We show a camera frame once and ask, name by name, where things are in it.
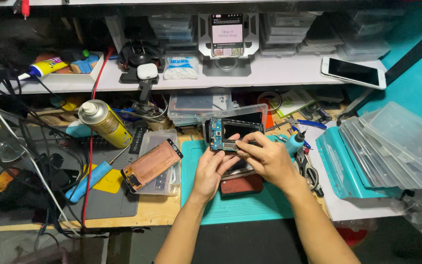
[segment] white box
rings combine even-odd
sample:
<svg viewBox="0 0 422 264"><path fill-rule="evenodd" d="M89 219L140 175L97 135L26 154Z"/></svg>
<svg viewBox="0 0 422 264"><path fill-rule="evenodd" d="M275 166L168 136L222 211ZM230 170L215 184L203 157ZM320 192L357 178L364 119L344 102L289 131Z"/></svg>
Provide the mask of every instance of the white box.
<svg viewBox="0 0 422 264"><path fill-rule="evenodd" d="M44 83L70 83L70 84L94 84L104 63L104 54L97 51L89 51L90 54L98 55L97 65L91 73L86 74L58 74L50 73L42 76L40 80Z"/></svg>

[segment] yellow spray can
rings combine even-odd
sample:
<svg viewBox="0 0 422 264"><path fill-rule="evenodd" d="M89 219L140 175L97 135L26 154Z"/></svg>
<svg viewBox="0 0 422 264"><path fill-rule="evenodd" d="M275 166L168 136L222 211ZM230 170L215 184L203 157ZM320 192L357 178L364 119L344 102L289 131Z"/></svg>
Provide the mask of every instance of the yellow spray can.
<svg viewBox="0 0 422 264"><path fill-rule="evenodd" d="M79 119L117 148L126 148L133 140L120 118L101 100L81 105Z"/></svg>

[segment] tape roll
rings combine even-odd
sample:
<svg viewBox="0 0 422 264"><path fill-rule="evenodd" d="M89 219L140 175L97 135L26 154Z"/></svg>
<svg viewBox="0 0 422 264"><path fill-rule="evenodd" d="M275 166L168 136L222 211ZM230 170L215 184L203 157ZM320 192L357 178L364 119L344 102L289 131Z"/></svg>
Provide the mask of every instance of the tape roll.
<svg viewBox="0 0 422 264"><path fill-rule="evenodd" d="M283 103L283 99L281 98L281 95L275 92L264 92L258 96L258 98L256 99L256 102L260 104L261 103L260 100L265 97L271 97L271 99L276 103L276 107L274 108L268 104L268 107L269 107L268 113L270 113L271 115L276 114L278 109L281 107L281 104Z"/></svg>

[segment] wooden desk surface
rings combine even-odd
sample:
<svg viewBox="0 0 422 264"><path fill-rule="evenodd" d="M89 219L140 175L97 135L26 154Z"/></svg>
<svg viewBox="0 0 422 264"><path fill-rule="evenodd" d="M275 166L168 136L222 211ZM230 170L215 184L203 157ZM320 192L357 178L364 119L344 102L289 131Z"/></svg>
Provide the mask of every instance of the wooden desk surface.
<svg viewBox="0 0 422 264"><path fill-rule="evenodd" d="M293 115L295 119L303 119L299 113ZM283 120L279 118L277 114L273 115L273 121L281 123ZM291 128L290 124L285 124L279 129L272 130L272 132L290 136L286 131ZM185 141L202 140L201 133L194 128L183 129L184 135L178 134L180 144ZM315 194L320 206L324 210L325 214L330 217L325 207L325 200L318 198ZM86 227L90 228L108 228L108 227L122 227L122 226L151 226L151 225L172 225L175 217L180 210L180 197L181 193L177 196L164 196L164 195L139 195L138 212L133 217L118 217L109 219L91 219L86 220ZM77 221L70 221L73 227L80 227ZM65 222L61 222L63 228L67 228ZM40 224L25 224L25 225L4 225L0 226L0 231L18 231L18 230L38 230Z"/></svg>

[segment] forearm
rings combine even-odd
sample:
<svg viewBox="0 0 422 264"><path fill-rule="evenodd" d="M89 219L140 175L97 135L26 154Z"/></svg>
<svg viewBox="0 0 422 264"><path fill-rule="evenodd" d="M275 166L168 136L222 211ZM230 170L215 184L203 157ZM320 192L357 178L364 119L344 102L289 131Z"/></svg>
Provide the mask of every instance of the forearm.
<svg viewBox="0 0 422 264"><path fill-rule="evenodd" d="M306 186L285 194L291 203L297 232L310 262L333 263L336 259L336 263L341 264L359 263Z"/></svg>
<svg viewBox="0 0 422 264"><path fill-rule="evenodd" d="M205 206L202 202L189 197L180 209L166 241L156 256L156 264L191 263Z"/></svg>

